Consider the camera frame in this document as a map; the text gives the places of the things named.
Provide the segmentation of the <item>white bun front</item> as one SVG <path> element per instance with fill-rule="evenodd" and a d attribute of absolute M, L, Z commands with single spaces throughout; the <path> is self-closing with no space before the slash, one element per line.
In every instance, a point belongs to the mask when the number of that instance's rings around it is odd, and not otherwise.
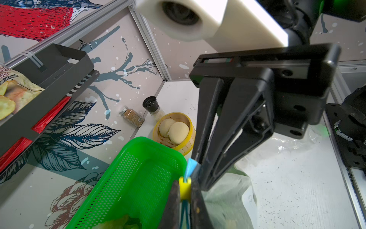
<path fill-rule="evenodd" d="M 188 136 L 189 127 L 183 122 L 174 123 L 168 133 L 170 140 L 174 144 L 181 144 Z"/>

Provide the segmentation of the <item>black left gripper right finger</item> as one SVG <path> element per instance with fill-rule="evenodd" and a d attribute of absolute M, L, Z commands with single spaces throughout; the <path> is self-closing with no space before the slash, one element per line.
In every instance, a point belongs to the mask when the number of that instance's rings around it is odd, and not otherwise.
<path fill-rule="evenodd" d="M 200 185 L 195 180 L 191 183 L 190 228 L 213 229 Z"/>

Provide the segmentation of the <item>black hanging wall basket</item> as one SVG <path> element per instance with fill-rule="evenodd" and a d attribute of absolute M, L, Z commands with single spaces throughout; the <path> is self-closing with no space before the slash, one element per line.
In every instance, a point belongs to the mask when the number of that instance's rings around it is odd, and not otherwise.
<path fill-rule="evenodd" d="M 65 96 L 70 95 L 74 101 L 99 75 L 88 54 L 81 50 L 51 44 L 35 56 L 40 59 L 41 67 L 26 59 L 13 69 L 44 91 L 18 113 L 1 121 L 1 155 L 22 137 L 36 140 L 40 136 L 32 130 L 36 123 Z"/>

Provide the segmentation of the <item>small chinese cabbage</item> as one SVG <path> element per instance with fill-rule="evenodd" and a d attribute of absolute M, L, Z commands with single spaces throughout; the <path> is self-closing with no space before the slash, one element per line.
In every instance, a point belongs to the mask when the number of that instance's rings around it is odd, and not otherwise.
<path fill-rule="evenodd" d="M 142 223 L 138 218 L 132 218 L 129 215 L 124 215 L 119 219 L 114 219 L 100 223 L 92 229 L 141 229 Z"/>

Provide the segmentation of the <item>black top pepper grinder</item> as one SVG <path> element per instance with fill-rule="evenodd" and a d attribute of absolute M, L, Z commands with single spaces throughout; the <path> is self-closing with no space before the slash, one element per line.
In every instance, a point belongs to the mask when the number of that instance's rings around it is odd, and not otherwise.
<path fill-rule="evenodd" d="M 162 117 L 165 116 L 165 112 L 159 106 L 157 98 L 155 96 L 147 97 L 143 101 L 143 107 L 150 113 L 150 115 L 156 122 L 158 122 Z"/>

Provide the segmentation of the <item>white bun back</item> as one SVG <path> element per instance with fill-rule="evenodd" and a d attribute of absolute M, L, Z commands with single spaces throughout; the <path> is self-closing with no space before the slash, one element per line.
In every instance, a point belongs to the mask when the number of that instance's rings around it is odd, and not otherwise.
<path fill-rule="evenodd" d="M 176 123 L 176 121 L 171 118 L 163 120 L 159 125 L 160 135 L 163 137 L 168 137 L 169 130 L 174 123 Z"/>

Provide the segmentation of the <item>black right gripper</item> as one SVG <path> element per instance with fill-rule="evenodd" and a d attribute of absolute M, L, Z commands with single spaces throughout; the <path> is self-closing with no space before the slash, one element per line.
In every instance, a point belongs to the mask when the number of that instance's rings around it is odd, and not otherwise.
<path fill-rule="evenodd" d="M 216 77 L 226 87 L 200 169 L 201 190 L 273 133 L 301 139 L 317 125 L 340 54 L 336 44 L 315 44 L 200 55 L 189 75 L 193 84 Z"/>

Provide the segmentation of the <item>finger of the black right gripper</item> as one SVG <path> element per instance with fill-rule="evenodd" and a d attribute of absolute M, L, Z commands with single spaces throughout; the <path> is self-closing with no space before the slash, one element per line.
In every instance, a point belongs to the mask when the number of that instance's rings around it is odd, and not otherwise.
<path fill-rule="evenodd" d="M 226 98 L 222 78 L 205 77 L 199 85 L 197 128 L 192 159 L 203 164 L 216 113 L 220 113 Z"/>

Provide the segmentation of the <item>white bun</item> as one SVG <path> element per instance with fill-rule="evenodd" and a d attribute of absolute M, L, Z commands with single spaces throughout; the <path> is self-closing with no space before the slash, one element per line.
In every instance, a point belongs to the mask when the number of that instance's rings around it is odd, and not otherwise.
<path fill-rule="evenodd" d="M 183 122 L 174 123 L 168 133 L 170 140 L 174 144 L 181 144 L 188 136 L 189 127 Z"/>
<path fill-rule="evenodd" d="M 176 123 L 176 121 L 171 118 L 163 120 L 159 125 L 160 135 L 163 137 L 168 137 L 169 130 L 174 123 Z"/>

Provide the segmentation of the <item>red cassava chips bag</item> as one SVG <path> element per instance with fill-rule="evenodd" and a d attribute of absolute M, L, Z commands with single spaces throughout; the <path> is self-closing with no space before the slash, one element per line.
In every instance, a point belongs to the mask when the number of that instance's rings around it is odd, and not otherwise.
<path fill-rule="evenodd" d="M 38 96 L 44 89 L 32 83 L 22 73 L 10 68 L 1 67 L 1 120 L 14 115 L 24 108 L 31 100 Z M 46 126 L 56 117 L 58 113 L 70 101 L 69 96 L 65 96 L 56 106 L 54 106 L 32 130 L 41 133 Z M 17 158 L 30 144 L 31 140 L 21 137 L 8 151 L 1 156 L 1 171 Z"/>

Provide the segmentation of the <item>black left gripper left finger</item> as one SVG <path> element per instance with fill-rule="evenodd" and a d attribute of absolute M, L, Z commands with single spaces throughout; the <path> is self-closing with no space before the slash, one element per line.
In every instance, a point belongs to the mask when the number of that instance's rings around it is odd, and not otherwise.
<path fill-rule="evenodd" d="M 180 203 L 181 198 L 179 181 L 175 180 L 172 183 L 171 190 L 158 229 L 180 228 Z"/>

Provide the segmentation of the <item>clear zipper bag blue seal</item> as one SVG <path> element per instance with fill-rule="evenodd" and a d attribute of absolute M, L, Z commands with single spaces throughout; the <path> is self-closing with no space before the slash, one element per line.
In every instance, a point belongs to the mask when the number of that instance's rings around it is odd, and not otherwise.
<path fill-rule="evenodd" d="M 257 200 L 251 178 L 236 165 L 202 195 L 215 229 L 258 228 Z"/>

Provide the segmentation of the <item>green plastic basket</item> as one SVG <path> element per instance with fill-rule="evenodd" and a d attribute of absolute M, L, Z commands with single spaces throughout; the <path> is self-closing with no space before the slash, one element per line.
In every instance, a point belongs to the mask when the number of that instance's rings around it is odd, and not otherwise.
<path fill-rule="evenodd" d="M 129 141 L 99 179 L 67 228 L 91 229 L 125 215 L 156 229 L 175 180 L 185 174 L 184 156 L 146 137 Z"/>

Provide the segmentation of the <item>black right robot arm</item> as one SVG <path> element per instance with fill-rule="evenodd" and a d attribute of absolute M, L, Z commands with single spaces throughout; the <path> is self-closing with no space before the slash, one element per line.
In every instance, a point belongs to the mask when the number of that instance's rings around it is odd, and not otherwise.
<path fill-rule="evenodd" d="M 231 166 L 274 133 L 303 138 L 320 122 L 341 49 L 309 43 L 318 18 L 356 22 L 365 1 L 261 1 L 289 36 L 286 48 L 203 54 L 190 73 L 199 88 L 192 158 L 197 182 L 208 191 Z"/>

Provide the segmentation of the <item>glass spice shaker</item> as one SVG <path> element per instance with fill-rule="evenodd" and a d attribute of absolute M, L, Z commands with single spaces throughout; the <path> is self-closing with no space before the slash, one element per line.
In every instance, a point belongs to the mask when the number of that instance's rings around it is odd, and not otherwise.
<path fill-rule="evenodd" d="M 133 109 L 124 106 L 119 114 L 135 127 L 141 127 L 145 119 Z"/>

